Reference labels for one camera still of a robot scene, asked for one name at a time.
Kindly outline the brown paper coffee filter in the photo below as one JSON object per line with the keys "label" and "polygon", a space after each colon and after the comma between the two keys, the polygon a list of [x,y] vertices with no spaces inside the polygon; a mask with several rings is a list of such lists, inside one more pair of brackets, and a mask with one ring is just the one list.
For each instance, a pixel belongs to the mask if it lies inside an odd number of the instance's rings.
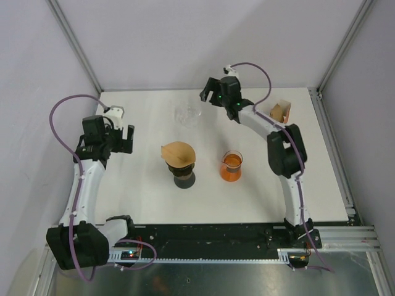
{"label": "brown paper coffee filter", "polygon": [[187,143],[176,141],[161,147],[161,157],[171,167],[183,168],[196,161],[194,149]]}

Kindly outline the olive green plastic dripper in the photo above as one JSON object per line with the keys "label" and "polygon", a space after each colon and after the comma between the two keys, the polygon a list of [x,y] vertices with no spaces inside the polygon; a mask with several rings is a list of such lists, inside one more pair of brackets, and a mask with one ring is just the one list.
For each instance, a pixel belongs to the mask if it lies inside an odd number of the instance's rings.
{"label": "olive green plastic dripper", "polygon": [[174,167],[174,166],[171,166],[169,164],[167,164],[167,165],[168,165],[169,171],[176,178],[189,176],[193,172],[193,169],[194,169],[194,163],[191,163],[191,164],[189,164],[187,166],[184,166],[184,167],[181,167],[181,168]]}

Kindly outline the orange liquid glass beaker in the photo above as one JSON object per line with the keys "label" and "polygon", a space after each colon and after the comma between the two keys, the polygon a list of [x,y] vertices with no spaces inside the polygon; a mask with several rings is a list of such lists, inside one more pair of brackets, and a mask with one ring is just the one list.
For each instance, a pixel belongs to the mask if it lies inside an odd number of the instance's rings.
{"label": "orange liquid glass beaker", "polygon": [[229,150],[222,157],[220,166],[220,176],[228,182],[236,182],[240,179],[242,171],[241,165],[243,156],[236,150]]}

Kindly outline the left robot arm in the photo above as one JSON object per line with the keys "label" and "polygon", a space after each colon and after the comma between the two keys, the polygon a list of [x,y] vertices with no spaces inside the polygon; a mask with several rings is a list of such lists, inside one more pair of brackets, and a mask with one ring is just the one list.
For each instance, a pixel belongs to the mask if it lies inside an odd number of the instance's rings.
{"label": "left robot arm", "polygon": [[123,127],[122,116],[110,113],[82,120],[83,134],[73,150],[74,179],[65,212],[57,227],[49,228],[47,243],[62,270],[105,265],[117,242],[128,247],[136,231],[128,215],[95,224],[99,185],[111,154],[131,154],[134,126]]}

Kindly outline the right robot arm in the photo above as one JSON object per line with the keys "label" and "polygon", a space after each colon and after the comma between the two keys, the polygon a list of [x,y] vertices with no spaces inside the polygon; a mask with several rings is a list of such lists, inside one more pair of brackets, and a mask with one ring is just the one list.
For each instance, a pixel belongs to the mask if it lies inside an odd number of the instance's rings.
{"label": "right robot arm", "polygon": [[267,142],[268,164],[280,178],[285,199],[285,241],[300,247],[306,240],[316,248],[314,223],[309,216],[302,188],[307,153],[297,125],[284,125],[260,113],[253,102],[243,99],[235,76],[209,78],[200,93],[203,102],[223,107],[230,120],[247,126]]}

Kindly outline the orange coffee filter box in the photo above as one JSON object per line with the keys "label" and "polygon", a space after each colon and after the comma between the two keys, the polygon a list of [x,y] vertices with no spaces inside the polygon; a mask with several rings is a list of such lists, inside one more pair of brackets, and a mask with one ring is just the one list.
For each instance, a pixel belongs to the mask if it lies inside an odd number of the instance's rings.
{"label": "orange coffee filter box", "polygon": [[284,115],[284,122],[286,124],[289,120],[290,110],[291,110],[291,103],[289,101],[280,99],[276,104],[279,104],[283,110]]}

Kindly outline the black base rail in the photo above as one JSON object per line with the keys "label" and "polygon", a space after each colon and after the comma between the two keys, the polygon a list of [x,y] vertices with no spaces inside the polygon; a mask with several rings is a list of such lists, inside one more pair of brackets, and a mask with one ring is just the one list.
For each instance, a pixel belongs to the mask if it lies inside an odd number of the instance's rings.
{"label": "black base rail", "polygon": [[282,223],[146,224],[115,245],[120,262],[258,263],[279,259],[279,249],[308,256],[322,247],[318,229]]}

